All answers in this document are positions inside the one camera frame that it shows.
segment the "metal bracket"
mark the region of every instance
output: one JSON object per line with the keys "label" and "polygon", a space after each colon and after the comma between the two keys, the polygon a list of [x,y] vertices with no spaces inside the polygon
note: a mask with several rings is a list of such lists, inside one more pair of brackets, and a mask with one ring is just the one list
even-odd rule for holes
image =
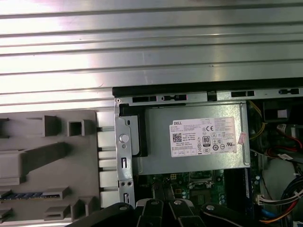
{"label": "metal bracket", "polygon": [[119,105],[115,108],[115,134],[120,201],[135,207],[131,129],[119,116]]}

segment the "hole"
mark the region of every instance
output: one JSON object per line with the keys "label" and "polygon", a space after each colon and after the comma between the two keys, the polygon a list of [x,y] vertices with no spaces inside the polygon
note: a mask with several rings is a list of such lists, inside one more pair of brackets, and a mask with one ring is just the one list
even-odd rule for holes
{"label": "hole", "polygon": [[255,91],[232,91],[232,97],[250,97],[255,96]]}
{"label": "hole", "polygon": [[61,215],[60,214],[49,214],[46,216],[47,218],[51,218],[51,219],[55,219],[58,218],[58,220],[60,220]]}
{"label": "hole", "polygon": [[217,101],[217,92],[216,91],[208,91],[207,92],[207,101],[208,102]]}
{"label": "hole", "polygon": [[43,198],[44,198],[44,199],[60,198],[60,195],[58,195],[58,194],[45,195]]}
{"label": "hole", "polygon": [[156,102],[156,96],[133,97],[133,103]]}
{"label": "hole", "polygon": [[298,88],[293,88],[290,90],[287,89],[281,89],[279,90],[280,95],[286,95],[286,94],[291,94],[291,95],[298,95],[300,94],[300,90]]}
{"label": "hole", "polygon": [[187,95],[175,95],[174,100],[175,101],[186,101],[187,100]]}
{"label": "hole", "polygon": [[69,136],[82,135],[82,122],[70,122]]}
{"label": "hole", "polygon": [[126,163],[126,158],[125,157],[121,158],[121,162],[122,162],[122,168],[123,169],[127,168],[127,163]]}

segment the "white connector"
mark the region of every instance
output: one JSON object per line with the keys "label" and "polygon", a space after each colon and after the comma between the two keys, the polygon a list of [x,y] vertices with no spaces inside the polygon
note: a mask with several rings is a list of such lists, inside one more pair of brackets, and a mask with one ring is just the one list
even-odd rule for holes
{"label": "white connector", "polygon": [[264,195],[258,194],[258,195],[256,196],[256,198],[255,198],[255,202],[256,202],[256,204],[257,204],[258,206],[262,206],[262,205],[263,205],[262,201],[260,200],[261,197],[264,197]]}

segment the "grey plastic bracket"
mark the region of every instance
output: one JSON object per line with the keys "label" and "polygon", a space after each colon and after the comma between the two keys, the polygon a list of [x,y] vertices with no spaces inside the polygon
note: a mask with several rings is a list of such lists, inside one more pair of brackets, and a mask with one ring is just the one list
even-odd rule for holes
{"label": "grey plastic bracket", "polygon": [[98,200],[94,196],[80,197],[75,203],[71,205],[71,220],[72,222],[87,217],[94,211],[100,209]]}
{"label": "grey plastic bracket", "polygon": [[63,142],[23,151],[0,151],[0,186],[18,185],[30,171],[63,158],[66,154],[66,144]]}
{"label": "grey plastic bracket", "polygon": [[60,121],[56,116],[28,117],[29,120],[42,121],[42,137],[56,136],[61,130]]}
{"label": "grey plastic bracket", "polygon": [[87,136],[91,134],[91,122],[89,120],[68,121],[68,136]]}
{"label": "grey plastic bracket", "polygon": [[44,212],[44,221],[63,220],[70,213],[70,206],[50,207]]}
{"label": "grey plastic bracket", "polygon": [[[0,130],[2,128],[2,124],[4,122],[8,122],[9,121],[9,118],[0,118]],[[8,135],[3,135],[2,132],[0,131],[0,139],[8,139],[9,136]]]}
{"label": "grey plastic bracket", "polygon": [[11,189],[7,189],[7,190],[1,189],[1,191],[0,191],[0,199],[2,199],[3,197],[5,197],[8,194],[11,194]]}
{"label": "grey plastic bracket", "polygon": [[70,193],[69,187],[66,188],[49,188],[43,192],[43,196],[47,198],[54,198],[58,200],[63,200],[65,196]]}
{"label": "grey plastic bracket", "polygon": [[0,210],[0,224],[2,224],[12,213],[12,208]]}

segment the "screw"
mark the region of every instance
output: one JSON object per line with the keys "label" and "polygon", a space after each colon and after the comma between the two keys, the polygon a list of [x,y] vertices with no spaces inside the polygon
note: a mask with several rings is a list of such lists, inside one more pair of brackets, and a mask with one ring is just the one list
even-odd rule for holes
{"label": "screw", "polygon": [[180,201],[180,200],[174,201],[174,204],[175,204],[175,205],[181,205],[181,203],[182,203],[182,201]]}
{"label": "screw", "polygon": [[119,210],[127,210],[127,207],[120,207]]}
{"label": "screw", "polygon": [[208,209],[208,210],[214,210],[214,206],[208,205],[208,206],[206,206],[206,209]]}

